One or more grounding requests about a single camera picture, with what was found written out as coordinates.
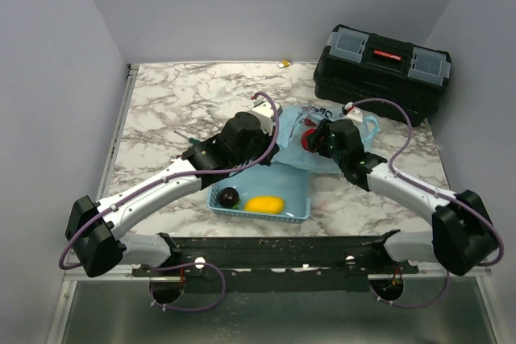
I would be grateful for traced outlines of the smooth red fake apple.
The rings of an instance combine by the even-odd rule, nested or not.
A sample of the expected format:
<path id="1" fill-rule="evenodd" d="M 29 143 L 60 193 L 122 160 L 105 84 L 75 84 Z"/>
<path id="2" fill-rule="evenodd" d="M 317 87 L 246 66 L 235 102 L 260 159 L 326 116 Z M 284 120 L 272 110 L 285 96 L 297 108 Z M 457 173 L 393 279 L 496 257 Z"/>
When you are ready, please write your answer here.
<path id="1" fill-rule="evenodd" d="M 316 129 L 310 128 L 307 130 L 301 137 L 301 145 L 302 147 L 311 153 L 315 153 L 318 147 L 318 138 L 315 134 Z"/>

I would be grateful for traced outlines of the light blue plastic bag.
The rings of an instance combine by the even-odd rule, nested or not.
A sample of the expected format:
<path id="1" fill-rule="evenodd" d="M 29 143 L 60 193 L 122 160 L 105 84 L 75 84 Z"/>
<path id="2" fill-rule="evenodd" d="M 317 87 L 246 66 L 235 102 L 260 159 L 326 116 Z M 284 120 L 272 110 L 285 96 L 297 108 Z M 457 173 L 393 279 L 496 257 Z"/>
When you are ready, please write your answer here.
<path id="1" fill-rule="evenodd" d="M 357 130 L 366 157 L 364 163 L 372 166 L 376 161 L 387 164 L 389 161 L 371 152 L 372 143 L 381 131 L 377 118 L 365 115 L 361 124 L 353 122 L 343 114 L 343 109 L 336 106 L 316 106 L 303 103 L 285 106 L 280 114 L 280 129 L 277 145 L 280 151 L 273 162 L 286 164 L 295 168 L 318 174 L 341 174 L 342 167 L 331 157 L 322 157 L 317 153 L 306 151 L 301 145 L 302 135 L 310 128 L 316 128 L 323 119 L 350 122 Z"/>

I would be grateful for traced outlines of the yellow fake fruit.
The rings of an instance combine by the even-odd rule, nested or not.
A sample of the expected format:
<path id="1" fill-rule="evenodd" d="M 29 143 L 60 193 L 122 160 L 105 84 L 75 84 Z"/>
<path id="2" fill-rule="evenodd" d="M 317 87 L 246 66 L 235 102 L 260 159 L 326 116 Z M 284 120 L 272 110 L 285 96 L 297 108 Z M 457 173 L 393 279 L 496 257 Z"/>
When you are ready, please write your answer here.
<path id="1" fill-rule="evenodd" d="M 253 197 L 244 206 L 244 210 L 253 213 L 280 214 L 285 208 L 285 201 L 280 197 Z"/>

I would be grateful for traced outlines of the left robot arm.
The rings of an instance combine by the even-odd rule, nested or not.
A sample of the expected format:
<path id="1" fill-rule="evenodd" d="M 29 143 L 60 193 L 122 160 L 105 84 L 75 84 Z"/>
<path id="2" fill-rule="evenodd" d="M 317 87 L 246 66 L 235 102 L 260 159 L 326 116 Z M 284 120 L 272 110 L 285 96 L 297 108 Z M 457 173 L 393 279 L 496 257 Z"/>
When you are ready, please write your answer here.
<path id="1" fill-rule="evenodd" d="M 131 234 L 131 229 L 178 199 L 256 164 L 269 164 L 278 150 L 276 140 L 276 117 L 239 112 L 219 134 L 190 146 L 143 183 L 97 202 L 87 196 L 77 199 L 65 231 L 65 250 L 78 261 L 61 260 L 60 268 L 81 267 L 87 276 L 96 277 L 122 263 L 153 267 L 163 276 L 173 274 L 179 257 L 171 237 Z"/>

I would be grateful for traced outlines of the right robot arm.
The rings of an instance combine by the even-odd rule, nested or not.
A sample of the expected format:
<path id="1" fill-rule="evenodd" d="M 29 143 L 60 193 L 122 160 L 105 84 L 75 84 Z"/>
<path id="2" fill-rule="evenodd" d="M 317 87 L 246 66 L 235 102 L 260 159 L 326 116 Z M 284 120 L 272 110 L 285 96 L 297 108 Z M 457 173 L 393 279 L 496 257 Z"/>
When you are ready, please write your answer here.
<path id="1" fill-rule="evenodd" d="M 386 233 L 372 251 L 372 266 L 387 273 L 404 261 L 438 263 L 462 276 L 502 252 L 500 237 L 480 196 L 455 193 L 394 170 L 388 161 L 365 151 L 360 133 L 349 119 L 319 125 L 302 136 L 302 146 L 332 160 L 347 181 L 397 202 L 423 218 L 431 230 Z"/>

